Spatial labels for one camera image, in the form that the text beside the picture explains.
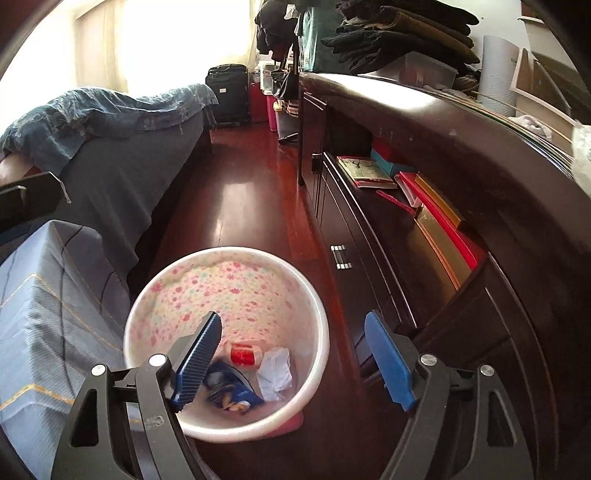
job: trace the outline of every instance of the black suitcase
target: black suitcase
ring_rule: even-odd
[[[216,94],[213,109],[218,124],[241,124],[249,120],[248,69],[244,65],[220,65],[209,69],[205,84]]]

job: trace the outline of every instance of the dresser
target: dresser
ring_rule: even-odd
[[[465,217],[484,256],[456,289],[412,214],[359,189],[339,155],[379,138],[429,177]],[[381,377],[363,323],[447,365],[501,376],[535,471],[578,434],[589,387],[591,200],[565,158],[529,134],[440,95],[335,74],[300,77],[299,181],[324,239],[367,388]]]

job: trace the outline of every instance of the drawer handle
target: drawer handle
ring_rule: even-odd
[[[322,173],[322,153],[312,153],[312,173]]]
[[[337,270],[349,270],[353,268],[353,265],[347,262],[347,248],[344,245],[331,245],[330,250],[335,258]]]

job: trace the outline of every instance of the dark clothing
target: dark clothing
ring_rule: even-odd
[[[286,20],[287,0],[265,0],[256,23],[256,49],[262,55],[270,51],[289,50],[296,40],[297,19]]]
[[[448,35],[442,30],[433,27],[430,24],[417,20],[416,18],[409,17],[402,12],[397,12],[396,16],[390,23],[374,23],[368,24],[365,27],[373,27],[376,30],[408,33],[411,35],[416,35],[417,37],[423,38],[425,40],[432,40],[455,51],[465,63],[480,63],[478,56],[461,41]]]
[[[478,25],[478,19],[461,8],[451,7],[437,0],[344,0],[337,5],[343,16],[350,20],[358,17],[379,21],[382,6],[403,8],[412,13],[435,20],[463,35],[470,34],[468,25]]]
[[[460,75],[467,72],[462,58],[455,51],[438,42],[405,33],[356,30],[324,38],[322,44],[332,48],[341,63],[351,61],[349,73],[353,75],[379,70],[412,51],[446,63],[458,70]]]
[[[431,25],[432,27],[434,27],[438,30],[441,30],[442,32],[446,33],[447,35],[462,42],[468,48],[472,48],[474,46],[474,41],[470,37],[468,37],[466,35],[462,35],[457,30],[446,27],[445,25],[437,22],[436,20],[434,20],[432,18],[427,18],[422,15],[418,15],[413,12],[410,12],[408,10],[403,10],[402,8],[389,7],[389,6],[382,7],[379,11],[378,22],[379,23],[391,23],[396,19],[396,16],[398,13],[408,15],[411,18],[415,18],[416,20],[420,20],[423,23]]]

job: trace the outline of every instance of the light blue cloth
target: light blue cloth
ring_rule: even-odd
[[[334,37],[343,22],[343,16],[335,10],[334,0],[322,0],[317,7],[308,7],[302,13],[301,69],[315,73],[349,73],[349,63],[339,63],[339,56],[325,47],[320,40]]]
[[[19,152],[42,171],[58,176],[87,138],[129,138],[166,129],[208,105],[217,105],[217,99],[211,88],[201,84],[138,98],[81,87],[34,108],[10,125],[0,137],[0,160]]]
[[[0,424],[38,480],[92,367],[124,368],[129,297],[88,227],[52,220],[0,266]]]

